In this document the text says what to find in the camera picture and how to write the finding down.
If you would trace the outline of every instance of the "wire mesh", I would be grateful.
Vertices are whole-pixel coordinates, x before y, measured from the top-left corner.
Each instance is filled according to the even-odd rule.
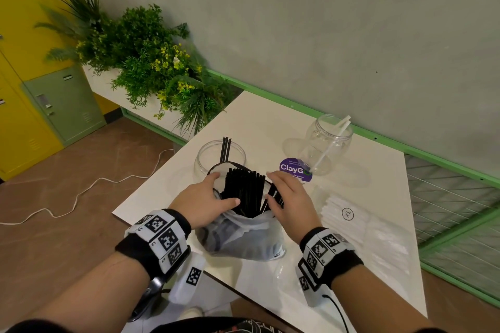
[[[421,260],[500,300],[500,217]]]
[[[409,154],[404,157],[419,244],[500,200],[500,190],[495,187]]]

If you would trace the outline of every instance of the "floor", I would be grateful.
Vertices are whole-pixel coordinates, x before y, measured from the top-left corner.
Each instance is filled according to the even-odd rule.
[[[151,173],[170,140],[121,118],[19,176],[0,184],[0,221],[18,222],[49,208],[71,210],[75,196],[99,177],[119,180]],[[160,166],[172,152],[163,153]],[[20,226],[0,226],[0,329],[54,298],[113,252],[126,225],[111,215],[145,180],[100,181],[61,220],[47,212]],[[422,272],[429,317],[452,333],[483,333],[500,326],[500,310],[434,275]],[[286,333],[286,327],[258,305],[231,303],[234,316],[252,317]]]

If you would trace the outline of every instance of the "concrete wall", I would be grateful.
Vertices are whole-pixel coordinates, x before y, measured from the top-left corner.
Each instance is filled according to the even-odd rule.
[[[500,0],[102,0],[148,3],[214,70],[500,177]]]

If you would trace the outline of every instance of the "hand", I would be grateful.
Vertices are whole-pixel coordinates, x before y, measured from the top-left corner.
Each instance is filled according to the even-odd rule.
[[[212,172],[203,182],[189,185],[177,195],[169,208],[180,212],[193,229],[207,226],[222,212],[240,204],[240,199],[236,197],[216,199],[213,192],[214,181],[220,176],[220,172]]]
[[[267,176],[272,180],[284,201],[282,209],[274,197],[266,195],[269,208],[283,226],[286,234],[300,244],[302,238],[311,229],[322,226],[313,201],[300,181],[287,172],[268,172]]]

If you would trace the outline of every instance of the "white planter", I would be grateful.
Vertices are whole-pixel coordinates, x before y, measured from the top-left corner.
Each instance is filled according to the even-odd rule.
[[[137,107],[137,109],[134,109],[132,104],[127,99],[127,91],[125,91],[125,89],[118,87],[116,90],[113,90],[111,88],[111,82],[116,79],[120,73],[118,69],[104,71],[101,75],[96,75],[94,74],[92,67],[83,66],[83,68],[91,89],[96,94],[115,102],[119,106],[128,109],[136,115],[151,121],[153,124],[156,124],[163,129],[184,138],[185,140],[190,140],[194,136],[192,131],[182,133],[180,129],[176,127],[178,120],[182,117],[179,112],[165,111],[165,116],[163,116],[161,120],[154,117],[160,109],[160,102],[155,96],[150,96],[148,98],[147,105],[145,107]]]

